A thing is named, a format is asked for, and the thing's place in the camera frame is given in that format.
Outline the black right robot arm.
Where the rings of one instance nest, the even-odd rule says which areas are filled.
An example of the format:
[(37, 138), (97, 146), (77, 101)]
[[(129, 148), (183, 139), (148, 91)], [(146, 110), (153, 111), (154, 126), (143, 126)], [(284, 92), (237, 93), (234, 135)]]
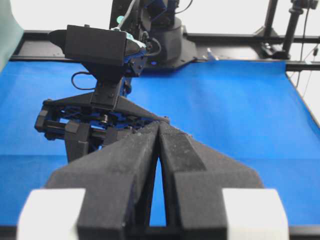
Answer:
[(175, 70), (197, 58), (184, 36), (177, 0), (115, 0), (109, 29), (68, 25), (48, 34), (65, 58), (81, 63), (96, 79), (83, 94), (45, 100), (35, 129), (64, 140), (72, 162), (143, 128), (160, 116), (129, 101), (132, 78), (145, 67)]

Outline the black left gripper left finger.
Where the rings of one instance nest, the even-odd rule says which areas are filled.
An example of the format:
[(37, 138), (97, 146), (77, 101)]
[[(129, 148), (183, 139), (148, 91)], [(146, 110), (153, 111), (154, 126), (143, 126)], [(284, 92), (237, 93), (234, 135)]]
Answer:
[(81, 240), (123, 240), (132, 226), (149, 225), (159, 123), (55, 170), (47, 189), (84, 188), (77, 221)]

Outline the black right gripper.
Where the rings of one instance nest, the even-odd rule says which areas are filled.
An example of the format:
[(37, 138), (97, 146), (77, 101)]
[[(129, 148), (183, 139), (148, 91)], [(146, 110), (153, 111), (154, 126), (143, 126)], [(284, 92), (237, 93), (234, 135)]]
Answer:
[(84, 94), (45, 100), (34, 126), (48, 140), (64, 139), (69, 163), (135, 133), (150, 121), (170, 123), (127, 99), (130, 80), (137, 76), (130, 65), (84, 67), (83, 74), (96, 79), (95, 87)]

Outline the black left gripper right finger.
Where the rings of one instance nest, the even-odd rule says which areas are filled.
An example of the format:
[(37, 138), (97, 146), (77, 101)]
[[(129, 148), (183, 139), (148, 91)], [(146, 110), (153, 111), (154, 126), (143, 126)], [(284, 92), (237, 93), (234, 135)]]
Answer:
[(222, 189), (262, 189), (259, 175), (167, 123), (158, 137), (167, 225), (182, 240), (225, 240)]

